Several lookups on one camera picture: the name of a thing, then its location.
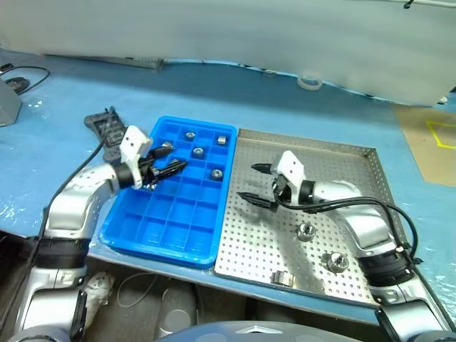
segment cardboard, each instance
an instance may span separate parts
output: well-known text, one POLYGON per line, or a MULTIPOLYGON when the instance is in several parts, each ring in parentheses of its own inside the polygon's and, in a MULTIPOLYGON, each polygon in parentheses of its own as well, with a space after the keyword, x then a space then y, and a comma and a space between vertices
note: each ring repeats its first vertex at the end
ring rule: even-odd
POLYGON ((456 114, 403 105, 394 113, 423 178, 456 187, 456 114))

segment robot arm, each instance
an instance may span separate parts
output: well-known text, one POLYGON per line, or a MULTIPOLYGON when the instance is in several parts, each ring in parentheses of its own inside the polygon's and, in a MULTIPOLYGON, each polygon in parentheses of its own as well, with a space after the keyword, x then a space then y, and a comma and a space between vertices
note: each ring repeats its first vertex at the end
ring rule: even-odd
MULTIPOLYGON (((86 257, 101 206, 123 188, 158 182, 187 164, 174 162, 163 170, 153 167, 153 161, 172 148, 159 147, 141 157, 150 145, 149 137, 130 126, 120 145, 119 166, 81 170, 52 201, 16 319, 15 333, 22 332, 18 336, 27 329, 40 335, 40 327, 47 326, 52 327, 48 331, 69 334, 72 341, 82 337, 86 294, 79 286, 87 272, 86 257)), ((25 335, 30 341, 30 334, 25 335)))
MULTIPOLYGON (((304 165, 292 151, 285 151, 272 164, 255 164, 252 168, 274 176, 272 192, 276 201, 248 192, 239 195, 274 212, 283 205, 289 209, 307 208, 307 212, 316 213, 316 208, 322 208, 325 203, 355 200, 362 196, 360 190, 348 182, 307 180, 304 165)), ((322 211, 344 233, 368 281, 370 292, 381 304, 378 311, 380 322, 395 340, 406 342, 426 331, 450 330, 444 313, 377 209, 369 204, 350 204, 327 207, 322 211)))

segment blue table surface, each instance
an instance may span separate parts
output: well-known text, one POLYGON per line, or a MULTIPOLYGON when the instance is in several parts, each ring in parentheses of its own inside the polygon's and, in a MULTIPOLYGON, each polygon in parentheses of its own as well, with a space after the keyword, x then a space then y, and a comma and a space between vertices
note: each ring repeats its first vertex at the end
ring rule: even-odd
MULTIPOLYGON (((160 116, 174 115, 374 147, 395 202, 418 226, 418 256, 425 260, 421 269, 456 318, 456 191, 423 180, 390 104, 329 85, 310 92, 300 89, 294 78, 265 78, 259 72, 236 66, 183 63, 155 72, 0 50, 0 64, 8 62, 45 66, 52 75, 21 95, 24 104, 16 124, 0 128, 0 229, 24 236, 38 233, 43 206, 98 144, 93 132, 84 126, 84 117, 110 105, 116 107, 126 125, 146 131, 152 130, 160 116)), ((41 77, 39 71, 10 74, 25 76, 32 82, 41 77)), ((456 106, 450 104, 444 109, 455 110, 456 106)), ((101 162, 100 154, 93 163, 101 162)), ((90 248, 93 257, 300 309, 376 322, 373 309, 366 307, 114 252, 97 238, 112 203, 113 199, 100 214, 90 248)))

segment white backdrop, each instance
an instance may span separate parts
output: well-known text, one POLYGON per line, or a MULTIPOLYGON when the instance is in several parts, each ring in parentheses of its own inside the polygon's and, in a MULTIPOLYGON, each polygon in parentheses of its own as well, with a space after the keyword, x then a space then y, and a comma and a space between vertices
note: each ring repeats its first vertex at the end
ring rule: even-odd
POLYGON ((456 9, 369 0, 0 0, 15 51, 234 61, 433 105, 456 85, 456 9))

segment white plastic bracket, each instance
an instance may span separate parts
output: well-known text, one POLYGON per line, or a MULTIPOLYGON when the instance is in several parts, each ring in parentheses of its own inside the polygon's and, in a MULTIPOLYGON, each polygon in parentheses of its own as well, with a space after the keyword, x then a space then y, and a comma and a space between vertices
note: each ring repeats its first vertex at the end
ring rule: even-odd
POLYGON ((124 162, 131 171, 135 184, 133 189, 140 189, 143 186, 138 169, 138 160, 148 152, 152 145, 152 138, 149 138, 136 126, 128 126, 127 132, 120 143, 120 162, 124 162))
POLYGON ((304 164, 292 151, 287 150, 276 158, 272 169, 273 172, 283 175, 288 180, 291 189, 291 204, 297 205, 299 203, 301 183, 306 179, 304 164))

